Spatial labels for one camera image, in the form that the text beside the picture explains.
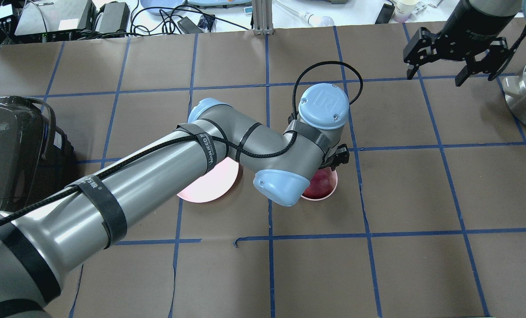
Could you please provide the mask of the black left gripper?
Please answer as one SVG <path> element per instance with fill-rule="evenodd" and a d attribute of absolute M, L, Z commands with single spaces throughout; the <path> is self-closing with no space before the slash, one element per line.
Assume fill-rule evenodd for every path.
<path fill-rule="evenodd" d="M 318 167 L 319 170 L 329 169 L 330 171 L 336 171 L 340 165 L 346 165 L 349 163 L 350 151 L 347 144 L 340 144 L 336 147 L 335 151 L 326 157 L 326 160 Z"/>

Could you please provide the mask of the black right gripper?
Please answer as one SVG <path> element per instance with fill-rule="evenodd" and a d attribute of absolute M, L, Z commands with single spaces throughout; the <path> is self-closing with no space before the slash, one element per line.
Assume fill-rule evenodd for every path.
<path fill-rule="evenodd" d="M 500 33 L 518 12 L 516 0 L 461 0 L 438 34 L 420 27 L 403 50 L 406 78 L 420 66 L 441 60 L 465 61 L 455 77 L 460 87 L 471 75 L 483 73 L 492 81 L 510 63 L 510 49 Z M 487 54 L 480 61 L 476 56 Z"/>

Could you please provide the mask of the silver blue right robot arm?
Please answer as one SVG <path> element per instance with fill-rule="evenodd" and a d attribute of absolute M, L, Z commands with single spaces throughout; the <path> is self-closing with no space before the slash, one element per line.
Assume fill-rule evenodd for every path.
<path fill-rule="evenodd" d="M 465 62 L 455 76 L 461 86 L 470 76 L 487 74 L 493 81 L 505 71 L 526 38 L 526 24 L 519 38 L 509 46 L 501 32 L 522 12 L 526 0 L 461 0 L 442 29 L 432 33 L 420 27 L 403 49 L 406 78 L 411 80 L 421 66 L 438 60 Z"/>

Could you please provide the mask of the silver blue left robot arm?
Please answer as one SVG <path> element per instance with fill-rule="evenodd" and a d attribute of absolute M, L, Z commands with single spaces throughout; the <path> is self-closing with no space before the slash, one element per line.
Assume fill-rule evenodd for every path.
<path fill-rule="evenodd" d="M 0 318 L 48 317 L 67 274 L 225 158 L 251 169 L 271 201 L 296 204 L 315 172 L 335 164 L 350 104 L 340 87 L 314 84 L 277 133 L 206 98 L 162 139 L 20 211 L 0 211 Z"/>

